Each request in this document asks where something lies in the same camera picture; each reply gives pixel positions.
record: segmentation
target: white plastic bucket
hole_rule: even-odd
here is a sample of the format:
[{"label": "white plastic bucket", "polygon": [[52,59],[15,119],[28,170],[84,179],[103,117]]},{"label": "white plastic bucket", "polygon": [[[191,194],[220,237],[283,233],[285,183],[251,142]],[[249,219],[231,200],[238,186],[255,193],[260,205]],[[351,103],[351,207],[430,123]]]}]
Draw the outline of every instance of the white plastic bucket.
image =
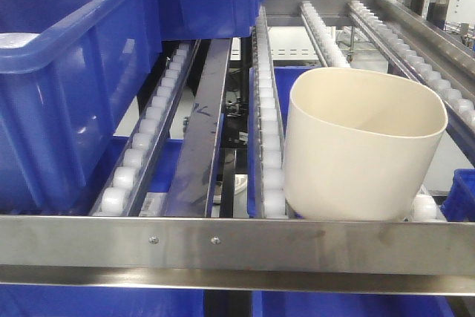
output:
[{"label": "white plastic bucket", "polygon": [[318,68],[290,91],[284,152],[290,206],[316,220],[400,220],[411,208],[448,117],[409,79]]}]

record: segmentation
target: steel support bar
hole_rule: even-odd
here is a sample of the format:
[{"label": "steel support bar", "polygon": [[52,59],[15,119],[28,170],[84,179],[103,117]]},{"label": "steel support bar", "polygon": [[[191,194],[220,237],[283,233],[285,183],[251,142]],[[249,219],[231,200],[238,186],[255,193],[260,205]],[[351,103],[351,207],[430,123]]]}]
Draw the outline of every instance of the steel support bar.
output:
[{"label": "steel support bar", "polygon": [[2,216],[0,265],[475,276],[474,237],[475,223]]},{"label": "steel support bar", "polygon": [[231,39],[212,40],[162,215],[211,214]]},{"label": "steel support bar", "polygon": [[475,295],[475,278],[472,277],[328,272],[17,266],[0,267],[0,282],[98,287]]}]

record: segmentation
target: bolt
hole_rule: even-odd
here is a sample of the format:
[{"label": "bolt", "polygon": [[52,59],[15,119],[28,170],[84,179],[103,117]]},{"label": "bolt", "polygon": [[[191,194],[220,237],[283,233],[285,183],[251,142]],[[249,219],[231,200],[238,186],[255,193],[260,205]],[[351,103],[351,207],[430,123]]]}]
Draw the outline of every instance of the bolt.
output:
[{"label": "bolt", "polygon": [[211,238],[211,244],[214,244],[214,245],[221,244],[221,239],[219,239],[219,237],[213,237]]},{"label": "bolt", "polygon": [[158,237],[150,237],[150,238],[148,239],[148,242],[149,242],[150,244],[158,244]]}]

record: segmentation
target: gravity roller rack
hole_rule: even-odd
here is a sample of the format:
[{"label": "gravity roller rack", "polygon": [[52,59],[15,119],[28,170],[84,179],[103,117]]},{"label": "gravity roller rack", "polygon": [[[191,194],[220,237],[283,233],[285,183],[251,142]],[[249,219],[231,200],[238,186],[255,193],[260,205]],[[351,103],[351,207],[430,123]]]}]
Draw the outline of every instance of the gravity roller rack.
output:
[{"label": "gravity roller rack", "polygon": [[256,218],[210,218],[231,39],[210,41],[171,187],[157,217],[138,216],[199,52],[199,42],[182,42],[89,216],[0,216],[0,282],[475,295],[473,223],[295,219],[282,191],[271,26],[304,26],[321,63],[339,67],[349,64],[325,26],[358,27],[393,73],[443,98],[448,132],[475,163],[475,59],[467,48],[394,0],[266,0],[249,86]]}]

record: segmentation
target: bin rim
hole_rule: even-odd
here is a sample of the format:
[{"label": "bin rim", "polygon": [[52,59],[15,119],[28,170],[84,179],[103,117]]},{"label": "bin rim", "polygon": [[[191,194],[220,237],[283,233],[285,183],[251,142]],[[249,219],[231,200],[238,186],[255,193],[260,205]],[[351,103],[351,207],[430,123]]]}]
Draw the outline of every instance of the bin rim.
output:
[{"label": "bin rim", "polygon": [[[377,73],[378,75],[384,75],[387,78],[393,78],[393,79],[405,81],[406,83],[408,83],[410,85],[420,86],[420,88],[423,88],[423,90],[431,93],[434,96],[435,100],[437,100],[439,102],[440,108],[442,109],[442,113],[443,113],[443,117],[444,117],[441,128],[439,130],[437,130],[433,133],[427,134],[427,135],[414,135],[414,136],[392,135],[392,134],[378,133],[378,132],[374,132],[374,131],[366,131],[366,130],[362,130],[362,129],[358,129],[358,128],[351,128],[351,127],[348,127],[348,126],[336,124],[334,122],[329,122],[327,120],[323,120],[323,119],[321,119],[319,117],[316,117],[314,115],[308,114],[299,105],[295,104],[295,101],[293,99],[293,92],[294,92],[294,89],[295,89],[295,85],[297,85],[298,82],[300,82],[302,80],[301,77],[303,75],[307,75],[308,73],[311,73],[313,71],[320,71],[320,72],[322,72],[322,71],[329,71],[329,72],[331,72],[331,71],[357,71],[357,72],[363,72],[363,73]],[[322,67],[322,68],[314,68],[312,70],[308,70],[308,71],[304,72],[303,74],[301,74],[295,80],[294,85],[292,86],[292,89],[290,90],[289,104],[290,103],[294,103],[293,107],[296,110],[300,111],[305,117],[308,117],[311,120],[316,120],[318,122],[324,123],[325,125],[329,125],[329,126],[332,126],[332,127],[335,127],[335,128],[340,128],[341,130],[351,131],[351,132],[355,132],[355,133],[361,133],[361,134],[370,135],[370,136],[373,136],[373,137],[390,137],[390,138],[400,139],[400,140],[423,140],[423,139],[427,139],[429,137],[436,137],[437,135],[440,135],[443,131],[445,131],[447,129],[447,125],[448,125],[448,114],[447,114],[447,109],[445,107],[444,102],[442,101],[440,96],[435,91],[430,89],[428,86],[423,85],[421,83],[418,83],[416,81],[413,81],[412,79],[404,78],[404,77],[401,77],[401,76],[396,76],[394,74],[382,73],[382,72],[377,72],[377,71],[362,70],[362,69],[359,69],[359,68],[332,68],[332,67],[325,67],[324,68],[324,67]]]},{"label": "bin rim", "polygon": [[24,74],[44,68],[126,0],[91,0],[52,24],[20,48],[0,49],[0,74]]}]

